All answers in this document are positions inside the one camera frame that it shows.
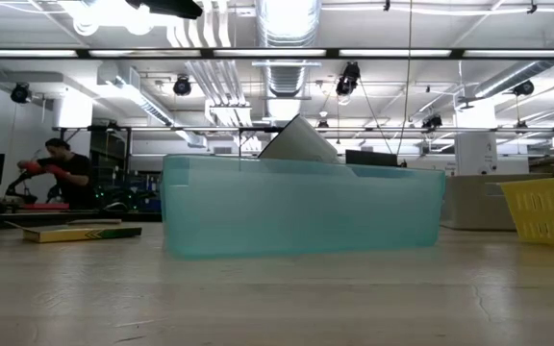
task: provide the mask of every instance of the red glove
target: red glove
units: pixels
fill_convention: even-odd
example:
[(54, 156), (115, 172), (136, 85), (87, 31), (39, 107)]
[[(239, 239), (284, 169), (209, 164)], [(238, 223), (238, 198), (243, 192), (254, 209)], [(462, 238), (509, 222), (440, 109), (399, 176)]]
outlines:
[(41, 174), (44, 173), (44, 169), (37, 162), (29, 161), (25, 164), (25, 170), (31, 174)]
[(55, 175), (55, 177), (57, 178), (65, 178), (68, 174), (67, 172), (60, 169), (58, 166), (54, 164), (49, 164), (46, 167), (44, 167), (44, 169), (46, 170), (46, 172)]

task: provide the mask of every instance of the yellow plastic basket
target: yellow plastic basket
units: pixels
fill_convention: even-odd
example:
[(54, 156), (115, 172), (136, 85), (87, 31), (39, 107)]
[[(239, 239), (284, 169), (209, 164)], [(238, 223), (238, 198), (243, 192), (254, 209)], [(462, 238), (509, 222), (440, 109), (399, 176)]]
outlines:
[(554, 179), (502, 183), (522, 241), (554, 245)]

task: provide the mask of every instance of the man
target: man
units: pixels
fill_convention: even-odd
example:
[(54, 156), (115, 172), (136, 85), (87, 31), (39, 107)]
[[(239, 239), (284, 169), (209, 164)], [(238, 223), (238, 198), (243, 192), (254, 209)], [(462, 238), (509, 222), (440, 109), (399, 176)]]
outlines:
[(87, 157), (70, 151), (64, 140), (52, 138), (44, 144), (49, 159), (20, 161), (18, 167), (32, 175), (51, 173), (57, 179), (63, 199), (71, 209), (95, 208), (95, 192), (91, 186), (91, 164)]

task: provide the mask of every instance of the wooden table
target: wooden table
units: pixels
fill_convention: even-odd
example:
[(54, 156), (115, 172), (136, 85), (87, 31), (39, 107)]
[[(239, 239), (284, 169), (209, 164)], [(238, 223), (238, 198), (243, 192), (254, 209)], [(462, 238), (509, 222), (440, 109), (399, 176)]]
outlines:
[(554, 346), (554, 248), (442, 231), (433, 248), (182, 261), (141, 238), (0, 231), (0, 345)]

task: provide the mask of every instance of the teal plastic container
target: teal plastic container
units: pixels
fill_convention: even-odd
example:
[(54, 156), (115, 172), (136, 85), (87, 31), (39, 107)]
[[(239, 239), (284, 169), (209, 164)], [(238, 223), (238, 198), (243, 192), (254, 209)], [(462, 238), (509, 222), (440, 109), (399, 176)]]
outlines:
[(164, 232), (192, 258), (432, 246), (443, 191), (442, 171), (167, 156)]

